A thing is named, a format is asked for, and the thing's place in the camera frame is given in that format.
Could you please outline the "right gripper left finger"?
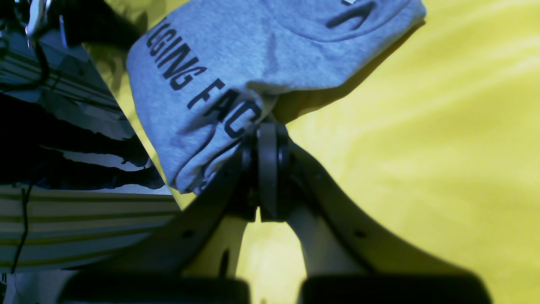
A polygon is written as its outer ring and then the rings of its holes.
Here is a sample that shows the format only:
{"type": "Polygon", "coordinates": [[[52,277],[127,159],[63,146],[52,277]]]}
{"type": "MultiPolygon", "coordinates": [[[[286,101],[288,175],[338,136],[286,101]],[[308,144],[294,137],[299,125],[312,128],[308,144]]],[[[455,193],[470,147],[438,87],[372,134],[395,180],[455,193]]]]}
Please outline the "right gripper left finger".
{"type": "Polygon", "coordinates": [[[241,141],[211,183],[179,215],[137,245],[73,276],[59,304],[249,304],[237,278],[245,229],[262,220],[264,148],[270,123],[241,141]]]}

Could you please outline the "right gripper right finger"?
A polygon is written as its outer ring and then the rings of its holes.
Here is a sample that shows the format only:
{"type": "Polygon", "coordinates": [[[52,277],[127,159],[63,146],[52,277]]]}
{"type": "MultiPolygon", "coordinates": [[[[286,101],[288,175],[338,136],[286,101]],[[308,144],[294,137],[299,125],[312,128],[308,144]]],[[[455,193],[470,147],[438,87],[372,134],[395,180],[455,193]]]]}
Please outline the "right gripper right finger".
{"type": "Polygon", "coordinates": [[[268,124],[268,220],[286,222],[307,278],[299,304],[491,304],[476,275],[363,212],[284,125],[268,124]]]}

